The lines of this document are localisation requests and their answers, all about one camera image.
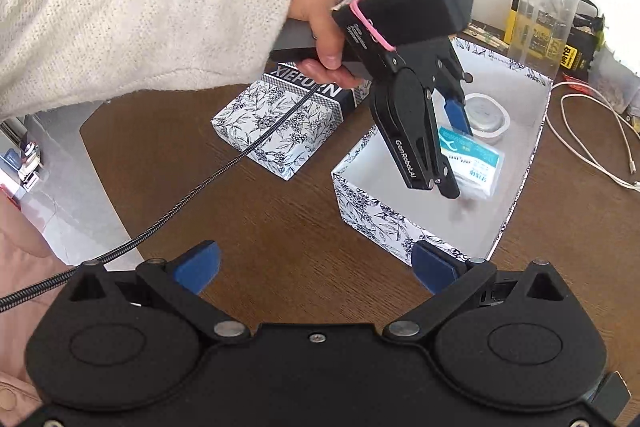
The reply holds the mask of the white knit sleeve forearm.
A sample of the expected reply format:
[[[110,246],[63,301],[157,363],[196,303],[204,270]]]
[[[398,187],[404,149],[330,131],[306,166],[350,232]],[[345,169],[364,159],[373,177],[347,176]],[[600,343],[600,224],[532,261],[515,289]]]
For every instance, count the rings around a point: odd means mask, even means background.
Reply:
[[[1,0],[1,114],[247,83],[292,0]]]

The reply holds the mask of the person's left hand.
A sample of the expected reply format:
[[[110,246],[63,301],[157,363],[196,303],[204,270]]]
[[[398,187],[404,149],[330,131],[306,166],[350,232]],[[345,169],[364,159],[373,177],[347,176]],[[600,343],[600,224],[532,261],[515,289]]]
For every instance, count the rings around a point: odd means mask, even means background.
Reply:
[[[299,72],[319,84],[335,83],[343,89],[354,89],[362,80],[342,65],[345,38],[332,17],[332,8],[339,1],[292,0],[288,18],[308,23],[316,37],[318,58],[298,62]]]

